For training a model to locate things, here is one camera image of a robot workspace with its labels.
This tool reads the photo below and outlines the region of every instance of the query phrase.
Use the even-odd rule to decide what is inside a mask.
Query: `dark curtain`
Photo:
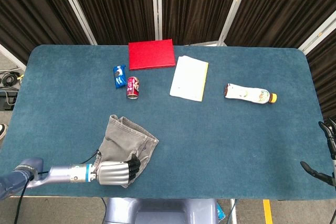
[[[154,40],[153,0],[78,0],[98,44]]]
[[[162,0],[163,38],[175,45],[218,40],[233,0]]]
[[[0,0],[0,44],[23,63],[41,44],[88,44],[67,0]]]
[[[309,52],[307,59],[323,117],[336,120],[336,30]]]
[[[228,46],[295,47],[336,10],[336,0],[242,0]]]

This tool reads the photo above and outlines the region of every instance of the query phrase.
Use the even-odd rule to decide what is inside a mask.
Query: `red can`
[[[130,77],[127,80],[127,97],[129,99],[137,99],[139,96],[140,82],[137,77]]]

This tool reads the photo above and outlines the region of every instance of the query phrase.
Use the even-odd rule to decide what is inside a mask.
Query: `white notepad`
[[[207,71],[208,62],[189,56],[180,56],[170,88],[170,95],[201,102]]]

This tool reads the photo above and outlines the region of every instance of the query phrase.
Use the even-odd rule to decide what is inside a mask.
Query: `curtain fold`
[[[307,54],[323,118],[336,120],[336,30]]]
[[[175,45],[218,40],[233,0],[162,0],[163,38]]]
[[[335,0],[242,0],[225,43],[298,48],[335,10]]]
[[[154,40],[153,0],[78,0],[98,44]]]
[[[41,44],[88,44],[68,0],[0,0],[0,44],[23,63]]]

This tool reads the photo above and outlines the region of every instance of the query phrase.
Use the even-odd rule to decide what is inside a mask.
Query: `yellow notepad edge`
[[[206,81],[206,74],[208,73],[208,66],[209,63],[206,62],[206,68],[205,68],[205,74],[204,74],[204,81],[203,81],[203,88],[202,88],[202,92],[201,92],[201,102],[203,101],[203,93],[204,93],[204,88],[205,88],[205,81]]]

